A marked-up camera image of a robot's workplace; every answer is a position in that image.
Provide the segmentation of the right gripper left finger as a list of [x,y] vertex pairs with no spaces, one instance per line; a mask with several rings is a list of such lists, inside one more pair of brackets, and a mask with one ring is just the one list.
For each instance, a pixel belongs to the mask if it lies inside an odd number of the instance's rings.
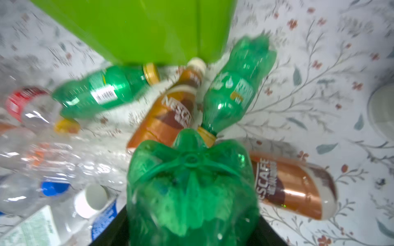
[[90,246],[128,246],[126,207],[108,206],[93,221],[90,237]]

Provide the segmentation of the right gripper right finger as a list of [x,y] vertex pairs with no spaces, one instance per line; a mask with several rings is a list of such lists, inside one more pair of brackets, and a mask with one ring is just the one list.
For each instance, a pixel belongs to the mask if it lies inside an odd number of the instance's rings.
[[252,246],[287,246],[287,243],[260,216],[258,224],[252,233]]

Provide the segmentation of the clear bottle blue label front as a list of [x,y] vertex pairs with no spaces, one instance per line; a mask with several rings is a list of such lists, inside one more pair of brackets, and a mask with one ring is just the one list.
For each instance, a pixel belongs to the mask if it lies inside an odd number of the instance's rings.
[[20,173],[1,176],[1,213],[23,215],[38,206],[41,198],[62,195],[68,183],[47,182]]

